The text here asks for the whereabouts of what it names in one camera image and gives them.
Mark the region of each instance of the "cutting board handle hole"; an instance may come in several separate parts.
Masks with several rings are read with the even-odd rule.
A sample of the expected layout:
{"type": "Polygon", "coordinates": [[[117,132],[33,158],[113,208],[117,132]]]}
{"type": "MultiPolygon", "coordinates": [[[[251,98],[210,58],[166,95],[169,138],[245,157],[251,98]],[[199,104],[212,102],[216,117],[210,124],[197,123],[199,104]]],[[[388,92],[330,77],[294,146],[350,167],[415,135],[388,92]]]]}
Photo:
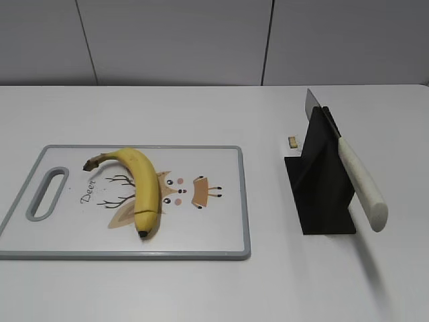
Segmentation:
{"type": "Polygon", "coordinates": [[[30,221],[48,218],[54,210],[58,198],[68,178],[68,169],[55,167],[45,173],[25,216],[30,221]]]}

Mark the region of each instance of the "banana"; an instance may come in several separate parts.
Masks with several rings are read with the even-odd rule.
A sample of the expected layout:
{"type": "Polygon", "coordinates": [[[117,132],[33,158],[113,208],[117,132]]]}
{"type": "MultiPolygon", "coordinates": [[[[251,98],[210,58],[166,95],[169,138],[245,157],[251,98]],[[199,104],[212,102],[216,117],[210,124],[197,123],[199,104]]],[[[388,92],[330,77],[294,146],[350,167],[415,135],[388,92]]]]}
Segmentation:
{"type": "Polygon", "coordinates": [[[135,183],[135,228],[140,237],[146,237],[157,223],[160,202],[160,187],[154,166],[139,150],[123,148],[89,159],[83,170],[98,168],[106,160],[118,160],[131,172],[135,183]]]}

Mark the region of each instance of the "kitchen knife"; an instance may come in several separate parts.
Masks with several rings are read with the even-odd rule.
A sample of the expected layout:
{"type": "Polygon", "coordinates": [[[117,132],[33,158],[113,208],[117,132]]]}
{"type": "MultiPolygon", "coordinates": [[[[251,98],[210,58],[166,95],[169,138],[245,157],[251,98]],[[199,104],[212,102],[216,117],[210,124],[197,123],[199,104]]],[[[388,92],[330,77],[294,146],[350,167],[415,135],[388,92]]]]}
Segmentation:
{"type": "MultiPolygon", "coordinates": [[[[314,107],[321,106],[311,90],[307,89],[305,110],[309,121],[314,107]]],[[[347,143],[345,138],[340,135],[329,110],[326,107],[322,110],[338,138],[339,157],[355,188],[356,195],[362,204],[369,224],[373,231],[379,232],[383,230],[387,222],[389,211],[386,202],[362,161],[347,143]]]]}

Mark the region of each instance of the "knife stand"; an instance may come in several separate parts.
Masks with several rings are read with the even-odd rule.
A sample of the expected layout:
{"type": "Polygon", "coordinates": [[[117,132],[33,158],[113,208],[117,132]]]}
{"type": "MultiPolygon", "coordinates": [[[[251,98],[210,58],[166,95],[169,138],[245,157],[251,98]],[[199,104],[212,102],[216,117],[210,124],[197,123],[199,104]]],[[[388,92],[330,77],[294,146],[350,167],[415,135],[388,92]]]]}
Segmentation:
{"type": "Polygon", "coordinates": [[[314,107],[300,157],[285,157],[302,233],[356,233],[349,203],[355,193],[338,154],[340,137],[327,107],[314,107]]]}

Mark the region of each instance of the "knife handle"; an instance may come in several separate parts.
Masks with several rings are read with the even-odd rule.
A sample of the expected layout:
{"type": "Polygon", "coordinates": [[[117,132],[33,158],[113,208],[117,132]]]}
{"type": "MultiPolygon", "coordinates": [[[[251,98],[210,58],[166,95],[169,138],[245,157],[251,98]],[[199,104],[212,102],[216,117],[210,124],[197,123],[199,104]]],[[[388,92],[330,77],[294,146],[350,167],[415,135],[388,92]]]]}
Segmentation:
{"type": "Polygon", "coordinates": [[[380,190],[362,161],[342,137],[338,140],[338,152],[371,228],[376,232],[381,231],[387,222],[389,211],[380,190]]]}

